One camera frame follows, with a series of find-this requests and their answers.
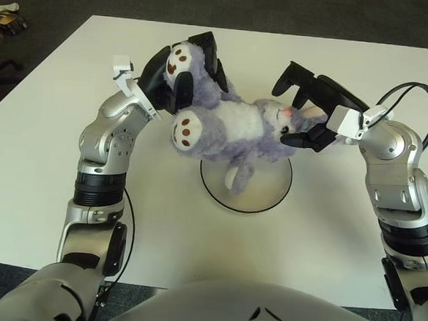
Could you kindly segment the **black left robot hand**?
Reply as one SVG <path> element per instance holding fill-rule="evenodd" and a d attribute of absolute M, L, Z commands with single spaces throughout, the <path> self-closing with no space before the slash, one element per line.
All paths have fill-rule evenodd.
<path fill-rule="evenodd" d="M 221 100 L 236 97 L 217 50 L 212 32 L 168 45 L 146 64 L 138 86 L 158 111 L 214 108 Z"/>

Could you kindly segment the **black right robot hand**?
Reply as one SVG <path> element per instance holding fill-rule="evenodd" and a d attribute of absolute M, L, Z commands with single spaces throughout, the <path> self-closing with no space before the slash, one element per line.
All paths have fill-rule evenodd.
<path fill-rule="evenodd" d="M 368 105 L 354 94 L 326 75 L 316 76 L 292 61 L 275 83 L 272 95 L 284 94 L 291 86 L 296 85 L 298 92 L 292 106 L 297 110 L 311 101 L 322 109 L 327 119 L 307 132 L 284 134 L 280 140 L 283 144 L 312 149 L 320 152 L 336 140 L 337 135 L 358 139 L 364 128 L 364 112 Z"/>

